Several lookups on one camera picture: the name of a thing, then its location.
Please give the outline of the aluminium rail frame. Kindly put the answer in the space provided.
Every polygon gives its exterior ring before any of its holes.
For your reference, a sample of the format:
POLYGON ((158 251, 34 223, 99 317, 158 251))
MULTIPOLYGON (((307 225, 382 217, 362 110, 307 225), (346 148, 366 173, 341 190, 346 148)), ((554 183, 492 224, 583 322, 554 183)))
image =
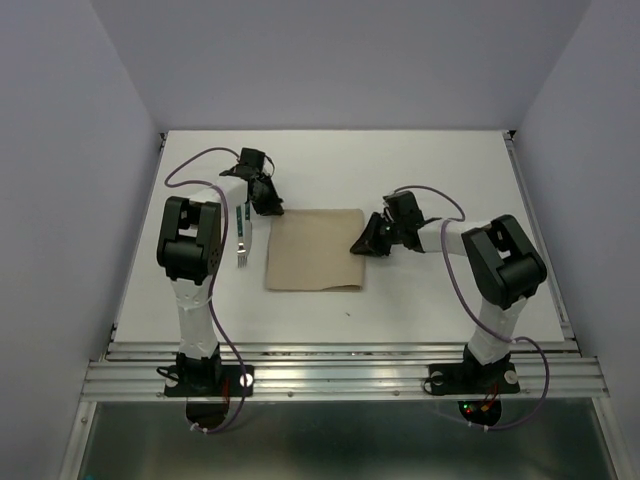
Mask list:
POLYGON ((396 187, 419 186, 425 214, 476 221, 514 215, 538 228, 501 131, 170 131, 115 331, 86 371, 65 479, 615 479, 608 389, 578 348, 554 280, 527 305, 512 358, 521 393, 502 400, 504 432, 460 420, 453 398, 425 393, 432 363, 456 362, 473 326, 439 255, 405 249, 371 260, 358 292, 273 293, 271 222, 254 221, 249 263, 228 248, 216 310, 256 386, 233 427, 206 435, 156 369, 178 342, 175 301, 155 259, 169 190, 212 180, 234 150, 275 161, 289 209, 370 213, 396 187))

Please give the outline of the silver knife teal handle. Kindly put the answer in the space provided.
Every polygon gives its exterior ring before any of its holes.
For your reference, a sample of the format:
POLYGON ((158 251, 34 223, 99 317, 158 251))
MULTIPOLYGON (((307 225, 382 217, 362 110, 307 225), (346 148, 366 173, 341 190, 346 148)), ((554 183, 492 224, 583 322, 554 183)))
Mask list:
POLYGON ((252 211, 251 202, 247 201, 244 205, 244 221, 243 221, 244 246, 247 254, 249 254, 252 246, 253 225, 252 225, 251 211, 252 211))

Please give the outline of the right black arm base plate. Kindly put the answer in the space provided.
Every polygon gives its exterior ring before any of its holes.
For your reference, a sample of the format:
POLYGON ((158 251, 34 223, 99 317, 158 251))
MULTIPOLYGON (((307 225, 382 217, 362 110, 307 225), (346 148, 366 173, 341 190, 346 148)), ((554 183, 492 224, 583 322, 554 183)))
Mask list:
POLYGON ((423 380, 423 389, 434 396, 517 394, 521 391, 512 363, 485 366, 431 364, 428 376, 423 380))

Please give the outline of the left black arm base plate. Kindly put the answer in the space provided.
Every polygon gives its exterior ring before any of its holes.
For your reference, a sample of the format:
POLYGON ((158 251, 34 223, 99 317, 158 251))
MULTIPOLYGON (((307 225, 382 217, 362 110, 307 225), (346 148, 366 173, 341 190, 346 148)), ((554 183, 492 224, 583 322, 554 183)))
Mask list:
POLYGON ((156 373, 165 381, 164 395, 169 398, 240 398, 253 395, 255 368, 245 366, 246 375, 238 364, 223 364, 218 376, 214 374, 198 375, 188 379, 179 375, 176 365, 157 367, 156 373))

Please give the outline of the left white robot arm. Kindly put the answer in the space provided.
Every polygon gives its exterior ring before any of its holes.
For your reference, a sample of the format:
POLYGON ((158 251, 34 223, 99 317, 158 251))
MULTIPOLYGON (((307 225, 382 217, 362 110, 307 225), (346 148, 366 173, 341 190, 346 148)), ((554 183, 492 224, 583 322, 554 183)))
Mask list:
POLYGON ((247 264, 252 247, 252 217, 280 216, 283 200, 272 177, 273 160, 263 151, 244 147, 205 149, 184 161, 164 180, 170 189, 198 186, 188 197, 166 199, 161 219, 156 259, 170 279, 178 308, 180 344, 178 360, 195 361, 188 382, 199 393, 215 392, 223 371, 213 360, 219 357, 222 332, 211 313, 212 294, 229 231, 236 230, 238 265, 247 264), (213 180, 174 177, 199 158, 216 152, 229 153, 235 163, 213 180))

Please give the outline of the silver fork teal handle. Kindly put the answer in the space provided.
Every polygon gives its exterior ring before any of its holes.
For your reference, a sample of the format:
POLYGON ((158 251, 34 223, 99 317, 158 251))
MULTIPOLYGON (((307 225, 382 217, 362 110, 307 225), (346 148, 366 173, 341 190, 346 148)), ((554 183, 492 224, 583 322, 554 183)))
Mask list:
POLYGON ((236 231, 237 231, 237 267, 244 268, 247 264, 248 241, 246 221, 249 219, 248 204, 236 208, 236 231))

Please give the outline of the beige cloth napkin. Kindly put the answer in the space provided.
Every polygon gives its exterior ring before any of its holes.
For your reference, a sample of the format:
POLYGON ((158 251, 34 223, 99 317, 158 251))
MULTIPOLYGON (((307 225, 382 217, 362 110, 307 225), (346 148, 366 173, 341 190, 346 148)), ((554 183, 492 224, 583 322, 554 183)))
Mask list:
POLYGON ((359 291, 365 260, 350 252, 365 226, 360 209, 287 210, 271 222, 265 287, 276 292, 359 291))

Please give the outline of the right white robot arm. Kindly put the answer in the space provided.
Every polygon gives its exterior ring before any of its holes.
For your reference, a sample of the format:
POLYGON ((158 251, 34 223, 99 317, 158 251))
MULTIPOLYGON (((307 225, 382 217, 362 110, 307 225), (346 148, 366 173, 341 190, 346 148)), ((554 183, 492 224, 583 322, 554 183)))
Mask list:
POLYGON ((387 257, 394 245, 421 253, 440 253, 461 306, 476 325, 466 345, 472 359, 460 366, 463 384, 482 390, 496 378, 495 363, 509 354, 513 332, 529 298, 547 279, 547 267, 518 220, 504 214, 484 222, 459 216, 425 217, 415 195, 398 189, 383 197, 384 208, 373 213, 350 253, 387 257), (481 296, 475 314, 455 278, 451 257, 467 259, 481 296))

